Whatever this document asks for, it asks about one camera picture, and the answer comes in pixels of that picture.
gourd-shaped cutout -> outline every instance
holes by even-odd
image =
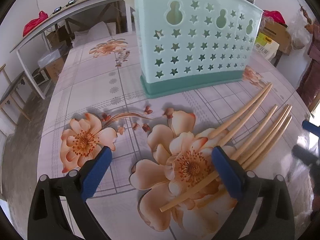
[[[253,20],[250,20],[250,21],[249,21],[249,25],[247,26],[247,30],[246,30],[246,33],[247,33],[248,35],[249,35],[250,33],[252,33],[252,31],[253,31],[252,24],[253,24]]]
[[[180,11],[180,3],[173,1],[170,4],[170,10],[167,13],[167,21],[171,25],[177,25],[182,21],[182,12]]]
[[[226,19],[226,10],[221,10],[220,11],[220,16],[217,18],[217,27],[222,29],[224,26],[227,24],[227,19]]]

wooden stool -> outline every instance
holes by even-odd
[[[25,116],[25,118],[27,118],[29,121],[31,120],[27,114],[22,110],[22,108],[18,105],[17,101],[14,100],[14,98],[12,97],[12,94],[15,94],[19,100],[22,103],[25,103],[23,101],[23,99],[21,98],[21,96],[18,94],[18,92],[16,91],[16,88],[18,87],[19,83],[21,82],[21,80],[26,76],[24,71],[21,72],[14,81],[10,81],[7,73],[4,70],[5,64],[0,68],[0,73],[1,71],[3,72],[6,80],[9,83],[9,87],[7,88],[7,90],[5,91],[5,93],[3,94],[1,100],[0,100],[0,110],[2,111],[2,113],[4,113],[4,115],[10,120],[10,122],[14,125],[17,126],[17,124],[11,119],[11,117],[3,110],[3,106],[5,105],[5,103],[9,100],[10,102],[12,102],[17,108],[18,110]],[[32,85],[29,83],[29,79],[25,78],[25,80],[27,81],[27,83],[32,87]]]

person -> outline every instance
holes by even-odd
[[[302,77],[297,93],[306,106],[310,106],[315,96],[320,92],[320,24],[308,24],[305,28],[313,35],[308,51],[312,61]]]

concrete floor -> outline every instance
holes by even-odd
[[[3,195],[9,204],[12,223],[27,239],[29,209],[37,184],[37,162],[44,120],[54,85],[46,99],[31,94],[24,111],[29,122],[20,115],[15,133],[7,138],[2,162]]]

floral tablecloth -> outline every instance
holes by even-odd
[[[227,131],[215,138],[211,132],[272,82],[261,106],[224,149],[234,152],[275,104],[278,109],[267,127],[286,104],[293,105],[286,132],[255,172],[262,178],[285,177],[296,234],[302,232],[312,190],[308,170],[292,158],[291,149],[297,141],[309,147],[309,133],[301,123],[310,113],[268,61],[253,52],[241,82],[156,99],[145,97],[140,75],[134,34],[117,34],[72,49],[46,116],[38,177],[62,177],[109,146],[111,166],[87,204],[111,239],[211,239],[236,204],[224,195],[201,208],[218,192],[220,181],[167,212],[161,213],[159,207],[212,171],[211,146]],[[62,204],[73,232],[81,236],[64,198]]]

